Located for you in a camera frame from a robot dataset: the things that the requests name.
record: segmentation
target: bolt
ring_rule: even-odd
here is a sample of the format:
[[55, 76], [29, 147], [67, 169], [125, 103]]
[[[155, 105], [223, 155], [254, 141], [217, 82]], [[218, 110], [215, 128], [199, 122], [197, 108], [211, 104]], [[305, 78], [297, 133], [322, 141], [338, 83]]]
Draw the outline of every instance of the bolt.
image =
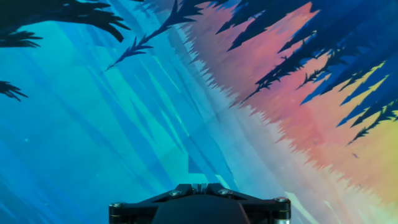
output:
[[228, 189], [221, 189], [221, 190], [218, 191], [218, 193], [220, 195], [231, 195], [231, 194], [233, 194], [232, 190], [228, 190]]
[[173, 197], [176, 197], [176, 196], [181, 195], [182, 192], [181, 192], [180, 190], [172, 190], [169, 194], [170, 194], [171, 196], [173, 196]]
[[276, 202], [287, 202], [288, 201], [288, 199], [285, 197], [277, 197], [277, 198], [274, 198], [274, 200]]
[[110, 207], [114, 207], [114, 208], [119, 208], [119, 207], [123, 207], [126, 203], [124, 202], [116, 202], [116, 203], [112, 203], [109, 206]]

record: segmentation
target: screw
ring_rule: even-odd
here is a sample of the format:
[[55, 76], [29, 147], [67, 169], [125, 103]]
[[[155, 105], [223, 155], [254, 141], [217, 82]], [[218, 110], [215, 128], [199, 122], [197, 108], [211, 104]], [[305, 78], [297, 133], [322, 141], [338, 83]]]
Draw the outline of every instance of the screw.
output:
[[180, 190], [172, 190], [169, 194], [170, 194], [171, 196], [173, 196], [173, 197], [176, 197], [176, 196], [181, 195], [182, 192], [181, 192]]
[[233, 194], [232, 190], [227, 190], [227, 189], [221, 189], [218, 191], [218, 193], [220, 195], [229, 195], [229, 194]]
[[288, 201], [288, 199], [285, 197], [277, 197], [277, 198], [274, 198], [274, 200], [277, 202], [287, 202]]
[[126, 203], [124, 202], [116, 202], [116, 203], [112, 203], [109, 206], [110, 207], [114, 207], [114, 208], [119, 208], [119, 207], [123, 207]]

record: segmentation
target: teal water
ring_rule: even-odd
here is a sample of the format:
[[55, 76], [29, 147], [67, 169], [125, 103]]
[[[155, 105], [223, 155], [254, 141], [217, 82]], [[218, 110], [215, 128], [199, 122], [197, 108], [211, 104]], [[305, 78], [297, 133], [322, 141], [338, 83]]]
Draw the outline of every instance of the teal water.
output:
[[103, 73], [166, 15], [125, 15], [132, 32], [123, 31], [121, 44], [90, 26], [45, 22], [29, 27], [44, 37], [40, 48], [0, 50], [0, 78], [29, 95], [2, 98], [3, 223], [107, 223], [108, 204], [184, 183], [284, 194], [249, 150], [242, 114], [250, 111], [229, 110], [231, 99], [206, 84], [188, 49], [176, 54], [189, 46], [182, 31], [156, 37], [148, 54]]

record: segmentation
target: orange sky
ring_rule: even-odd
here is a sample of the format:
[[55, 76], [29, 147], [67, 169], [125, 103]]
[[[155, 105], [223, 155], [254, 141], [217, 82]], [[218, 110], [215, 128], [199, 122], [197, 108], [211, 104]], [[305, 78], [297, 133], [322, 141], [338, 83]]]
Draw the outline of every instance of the orange sky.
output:
[[[215, 36], [217, 30], [231, 17], [231, 10], [215, 12], [213, 8], [205, 9], [203, 16], [197, 18], [198, 22], [191, 29], [192, 37], [195, 37], [193, 51], [200, 53], [198, 60], [206, 62], [214, 82], [231, 88], [232, 93], [239, 93], [239, 100], [242, 100], [256, 89], [254, 83], [258, 79], [283, 61], [281, 57], [289, 56], [300, 47], [300, 44], [296, 44], [293, 49], [277, 54], [294, 33], [315, 15], [309, 10], [310, 4], [307, 4], [274, 25], [275, 29], [271, 27], [270, 32], [262, 33], [226, 52], [247, 23]], [[273, 83], [271, 90], [262, 90], [246, 105], [255, 107], [256, 112], [265, 112], [266, 119], [272, 122], [281, 122], [285, 138], [293, 140], [297, 151], [307, 151], [310, 160], [317, 162], [316, 167], [333, 164], [332, 169], [344, 173], [344, 178], [349, 179], [351, 184], [361, 185], [364, 190], [374, 190], [384, 202], [396, 202], [398, 193], [394, 189], [398, 185], [398, 178], [395, 177], [398, 155], [395, 148], [398, 141], [391, 132], [394, 128], [398, 131], [396, 123], [382, 123], [368, 136], [349, 146], [347, 144], [356, 133], [364, 126], [369, 126], [374, 117], [353, 128], [350, 126], [354, 119], [336, 127], [365, 97], [366, 94], [361, 95], [340, 106], [363, 80], [342, 92], [333, 90], [300, 106], [319, 83], [308, 84], [297, 91], [295, 89], [304, 81], [305, 73], [322, 68], [326, 59], [322, 57], [310, 61], [302, 70], [282, 78], [282, 83]]]

